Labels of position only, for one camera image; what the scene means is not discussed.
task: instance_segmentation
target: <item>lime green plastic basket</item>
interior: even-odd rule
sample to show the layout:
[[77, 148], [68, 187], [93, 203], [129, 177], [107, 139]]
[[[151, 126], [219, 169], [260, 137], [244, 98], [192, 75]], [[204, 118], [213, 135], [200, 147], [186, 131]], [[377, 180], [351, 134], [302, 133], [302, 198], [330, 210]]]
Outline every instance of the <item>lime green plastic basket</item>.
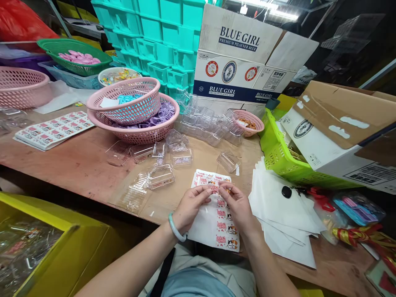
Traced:
[[[74, 39], [41, 39], [37, 42], [37, 44], [39, 47], [45, 50], [55, 62], [82, 76], [99, 74], [99, 72], [102, 70], [109, 68], [109, 64], [113, 61], [113, 59], [108, 54], [102, 52], [101, 50]], [[83, 54], [91, 54], [94, 58], [98, 58], [101, 62], [95, 65], [82, 65], [66, 61], [58, 56], [59, 53], [68, 53], [69, 50], [81, 52]]]
[[308, 163], [292, 157], [269, 109], [262, 119], [264, 131], [259, 133], [261, 150], [265, 155], [265, 167], [273, 170], [288, 181], [299, 185], [315, 185], [326, 189], [348, 189], [361, 187], [337, 177], [313, 171]]

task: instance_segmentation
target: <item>worktable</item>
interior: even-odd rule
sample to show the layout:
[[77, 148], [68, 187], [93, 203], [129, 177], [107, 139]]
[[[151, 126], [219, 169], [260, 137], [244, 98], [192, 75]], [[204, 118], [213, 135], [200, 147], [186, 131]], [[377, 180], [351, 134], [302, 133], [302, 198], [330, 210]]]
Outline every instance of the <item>worktable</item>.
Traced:
[[[86, 107], [70, 106], [45, 115], [33, 111], [28, 114], [35, 123], [41, 123], [77, 110], [86, 111]], [[122, 167], [109, 165], [105, 151], [117, 141], [113, 134], [94, 127], [46, 152], [41, 152], [13, 140], [16, 131], [0, 136], [0, 164], [128, 212], [116, 206], [115, 201], [137, 174], [145, 169], [145, 165], [135, 165], [132, 159]], [[200, 140], [189, 139], [194, 148], [194, 158], [207, 158], [207, 161], [200, 164], [193, 161], [193, 171], [198, 168], [228, 175], [216, 161], [219, 152], [232, 149], [240, 154], [240, 176], [232, 174], [231, 177], [233, 183], [249, 195], [253, 168], [263, 156], [257, 135], [244, 139], [239, 148], [226, 141], [222, 141], [219, 148], [213, 148]], [[139, 211], [129, 213], [156, 224], [165, 222], [169, 212], [177, 207], [182, 194], [190, 187], [193, 178], [190, 175], [191, 169], [178, 167], [175, 172], [176, 181], [173, 184], [155, 191], [148, 190]], [[287, 274], [348, 297], [379, 296], [364, 276], [364, 272], [375, 260], [362, 246], [359, 245], [356, 249], [343, 244], [333, 246], [323, 238], [311, 238], [311, 245], [317, 270], [276, 256]]]

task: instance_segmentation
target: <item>purple item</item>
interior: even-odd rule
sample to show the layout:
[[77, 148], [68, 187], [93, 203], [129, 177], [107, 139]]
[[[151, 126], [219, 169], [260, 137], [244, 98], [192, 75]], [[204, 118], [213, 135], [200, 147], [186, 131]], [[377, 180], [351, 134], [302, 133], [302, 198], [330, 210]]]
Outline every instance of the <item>purple item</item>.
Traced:
[[161, 102], [161, 107], [158, 113], [153, 115], [149, 120], [143, 123], [132, 126], [113, 123], [111, 126], [115, 128], [124, 128], [124, 129], [141, 129], [141, 128], [154, 127], [156, 125], [165, 123], [167, 120], [173, 117], [174, 113], [175, 113], [174, 106], [170, 102]]

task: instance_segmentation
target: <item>purple container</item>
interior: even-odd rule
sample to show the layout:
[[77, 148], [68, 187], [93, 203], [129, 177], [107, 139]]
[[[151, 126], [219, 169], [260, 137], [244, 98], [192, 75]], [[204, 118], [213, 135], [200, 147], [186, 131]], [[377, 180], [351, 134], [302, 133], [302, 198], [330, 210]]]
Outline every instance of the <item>purple container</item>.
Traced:
[[52, 61], [52, 58], [48, 55], [40, 55], [40, 56], [31, 56], [26, 58], [17, 58], [17, 59], [2, 59], [0, 58], [0, 65], [8, 66], [8, 67], [19, 67], [19, 68], [27, 68], [37, 70], [39, 72], [43, 72], [47, 74], [52, 81], [56, 81], [56, 79], [48, 72], [47, 69], [40, 67], [37, 65], [39, 62], [47, 62]]

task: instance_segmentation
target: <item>stacked plastic crate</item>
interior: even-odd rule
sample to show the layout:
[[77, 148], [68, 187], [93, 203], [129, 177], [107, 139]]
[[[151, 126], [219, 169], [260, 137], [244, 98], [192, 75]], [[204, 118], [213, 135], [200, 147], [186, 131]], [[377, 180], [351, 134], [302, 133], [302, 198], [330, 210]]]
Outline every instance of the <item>stacked plastic crate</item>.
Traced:
[[206, 3], [222, 0], [92, 0], [119, 62], [157, 78], [171, 97], [192, 93]]

